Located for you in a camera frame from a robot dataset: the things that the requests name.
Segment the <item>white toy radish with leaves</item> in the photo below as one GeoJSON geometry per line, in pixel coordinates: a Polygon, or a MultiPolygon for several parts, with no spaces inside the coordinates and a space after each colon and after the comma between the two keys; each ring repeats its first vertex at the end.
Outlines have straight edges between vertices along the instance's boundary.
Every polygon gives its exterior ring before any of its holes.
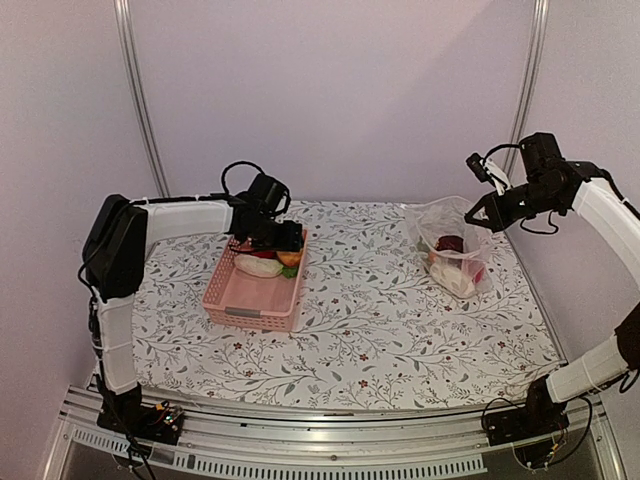
{"type": "Polygon", "coordinates": [[[423,239],[417,242],[416,249],[432,279],[450,294],[466,299],[478,293],[466,271],[469,262],[459,257],[464,252],[436,251],[435,246],[429,246],[423,239]]]}

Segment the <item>dark maroon toy beet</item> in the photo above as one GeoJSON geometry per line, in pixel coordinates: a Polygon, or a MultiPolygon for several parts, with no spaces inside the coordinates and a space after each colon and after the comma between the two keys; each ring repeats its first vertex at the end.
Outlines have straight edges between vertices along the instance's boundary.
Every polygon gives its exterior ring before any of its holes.
{"type": "Polygon", "coordinates": [[[457,235],[444,235],[438,238],[436,251],[452,251],[455,253],[464,252],[464,239],[457,235]]]}

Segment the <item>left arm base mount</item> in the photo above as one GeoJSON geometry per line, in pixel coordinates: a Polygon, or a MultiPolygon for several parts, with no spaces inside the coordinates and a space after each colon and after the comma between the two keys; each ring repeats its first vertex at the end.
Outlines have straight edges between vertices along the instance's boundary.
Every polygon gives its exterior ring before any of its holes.
{"type": "Polygon", "coordinates": [[[168,401],[143,405],[137,397],[105,397],[97,425],[134,439],[177,445],[184,423],[184,410],[168,401]]]}

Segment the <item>pink perforated plastic basket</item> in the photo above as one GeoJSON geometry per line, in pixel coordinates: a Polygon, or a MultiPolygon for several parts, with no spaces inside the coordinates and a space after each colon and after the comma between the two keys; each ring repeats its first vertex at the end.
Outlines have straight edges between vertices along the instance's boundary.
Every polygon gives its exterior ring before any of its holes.
{"type": "Polygon", "coordinates": [[[301,252],[298,266],[287,267],[275,277],[262,278],[246,273],[236,265],[236,257],[247,251],[247,244],[240,244],[235,239],[227,242],[202,297],[205,312],[219,325],[292,330],[303,284],[306,252],[301,252]]]}

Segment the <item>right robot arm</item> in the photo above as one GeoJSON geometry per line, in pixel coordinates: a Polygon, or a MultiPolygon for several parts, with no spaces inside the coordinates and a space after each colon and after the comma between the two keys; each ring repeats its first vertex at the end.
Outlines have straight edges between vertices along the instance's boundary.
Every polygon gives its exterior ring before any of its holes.
{"type": "MultiPolygon", "coordinates": [[[[547,132],[473,153],[466,165],[492,188],[465,213],[467,224],[502,232],[541,214],[572,213],[628,277],[639,280],[639,212],[606,169],[566,159],[547,132]]],[[[638,371],[639,310],[633,308],[607,339],[529,386],[517,427],[524,435],[537,436],[554,422],[555,408],[638,371]]]]}

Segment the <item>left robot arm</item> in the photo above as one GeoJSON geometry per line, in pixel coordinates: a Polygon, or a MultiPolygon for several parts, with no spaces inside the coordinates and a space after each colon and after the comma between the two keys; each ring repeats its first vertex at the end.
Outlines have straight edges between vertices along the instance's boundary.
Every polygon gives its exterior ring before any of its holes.
{"type": "Polygon", "coordinates": [[[237,194],[128,199],[108,196],[82,250],[78,280],[89,291],[89,327],[100,378],[111,395],[139,385],[134,360],[133,308],[158,244],[225,234],[260,250],[293,251],[303,244],[299,223],[284,219],[288,186],[259,171],[237,194]]]}

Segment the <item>clear zip top bag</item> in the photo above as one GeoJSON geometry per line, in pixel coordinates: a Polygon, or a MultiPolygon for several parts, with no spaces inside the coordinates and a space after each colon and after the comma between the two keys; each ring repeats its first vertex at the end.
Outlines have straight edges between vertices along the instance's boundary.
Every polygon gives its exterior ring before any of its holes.
{"type": "Polygon", "coordinates": [[[459,196],[401,206],[407,232],[432,279],[459,299],[492,288],[490,232],[468,224],[472,203],[459,196]]]}

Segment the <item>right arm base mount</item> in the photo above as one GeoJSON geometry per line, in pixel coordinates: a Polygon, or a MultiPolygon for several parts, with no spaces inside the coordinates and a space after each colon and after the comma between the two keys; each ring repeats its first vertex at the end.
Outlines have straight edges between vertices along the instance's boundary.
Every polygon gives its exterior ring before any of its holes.
{"type": "Polygon", "coordinates": [[[566,445],[567,403],[553,403],[534,393],[522,406],[503,397],[491,400],[481,415],[481,427],[490,446],[528,441],[513,450],[516,461],[527,470],[548,468],[566,445]]]}

